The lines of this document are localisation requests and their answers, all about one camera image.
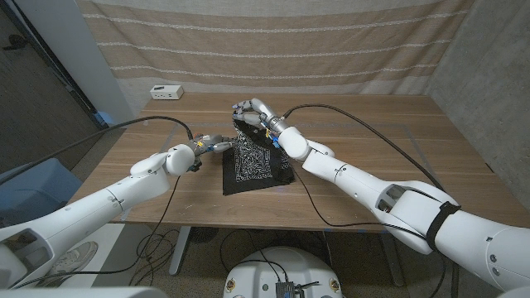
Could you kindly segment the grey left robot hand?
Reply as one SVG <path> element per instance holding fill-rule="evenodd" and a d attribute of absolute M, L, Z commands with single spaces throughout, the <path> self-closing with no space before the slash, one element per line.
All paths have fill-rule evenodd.
<path fill-rule="evenodd" d="M 195 156 L 201 156 L 207 152 L 221 153 L 232 148 L 236 144 L 236 139 L 225 137 L 219 134 L 215 135 L 196 135 L 187 144 L 194 152 Z"/>

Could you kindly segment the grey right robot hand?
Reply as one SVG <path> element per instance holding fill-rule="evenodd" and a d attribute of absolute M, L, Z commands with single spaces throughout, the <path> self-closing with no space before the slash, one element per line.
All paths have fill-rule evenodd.
<path fill-rule="evenodd" d="M 276 133 L 282 133 L 289 128 L 287 122 L 260 99 L 253 98 L 236 103 L 233 109 L 233 119 L 249 125 L 264 127 Z"/>

